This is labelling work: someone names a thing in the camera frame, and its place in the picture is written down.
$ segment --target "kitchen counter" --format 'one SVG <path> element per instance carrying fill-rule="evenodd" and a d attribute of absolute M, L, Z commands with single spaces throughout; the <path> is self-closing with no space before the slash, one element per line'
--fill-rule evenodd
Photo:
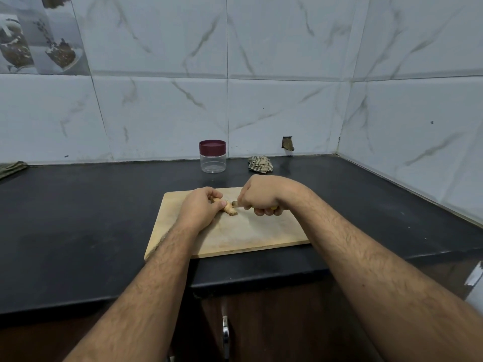
<path fill-rule="evenodd" d="M 271 158 L 350 222 L 413 262 L 483 250 L 483 229 L 340 157 Z M 206 174 L 198 160 L 30 167 L 0 182 L 0 314 L 117 298 L 144 264 L 165 192 L 243 186 L 246 159 Z M 197 297 L 317 280 L 311 245 L 196 259 Z"/>

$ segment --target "cabinet handle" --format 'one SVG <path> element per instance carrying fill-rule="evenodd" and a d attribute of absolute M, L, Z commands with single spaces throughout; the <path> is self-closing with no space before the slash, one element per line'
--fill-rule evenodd
<path fill-rule="evenodd" d="M 230 329 L 228 327 L 228 316 L 223 316 L 223 354 L 225 361 L 230 359 Z"/>

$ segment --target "maroon lid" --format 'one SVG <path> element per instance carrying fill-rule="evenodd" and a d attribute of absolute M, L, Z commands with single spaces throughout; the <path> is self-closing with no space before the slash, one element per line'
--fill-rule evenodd
<path fill-rule="evenodd" d="M 226 154 L 226 142 L 219 139 L 207 139 L 199 143 L 199 153 L 203 156 L 223 156 Z"/>

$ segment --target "cutting board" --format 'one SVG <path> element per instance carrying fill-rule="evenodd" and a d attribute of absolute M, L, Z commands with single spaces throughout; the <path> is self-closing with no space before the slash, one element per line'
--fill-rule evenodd
<path fill-rule="evenodd" d="M 220 188 L 223 199 L 236 201 L 242 188 Z M 164 194 L 144 258 L 176 221 L 181 203 L 191 191 Z M 241 253 L 306 244 L 309 242 L 290 211 L 281 216 L 257 216 L 253 209 L 236 208 L 238 215 L 221 211 L 213 222 L 200 232 L 192 258 Z"/>

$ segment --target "hand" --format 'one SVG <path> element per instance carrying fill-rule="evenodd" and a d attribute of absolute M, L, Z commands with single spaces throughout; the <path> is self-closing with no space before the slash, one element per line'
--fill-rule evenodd
<path fill-rule="evenodd" d="M 216 213 L 226 206 L 226 201 L 211 203 L 210 196 L 221 198 L 223 194 L 211 187 L 198 188 L 188 194 L 181 204 L 176 225 L 197 233 L 208 226 Z"/>
<path fill-rule="evenodd" d="M 286 192 L 290 186 L 296 184 L 293 180 L 283 176 L 252 175 L 242 188 L 238 203 L 245 209 L 254 208 L 258 216 L 280 216 L 284 209 L 288 209 Z"/>

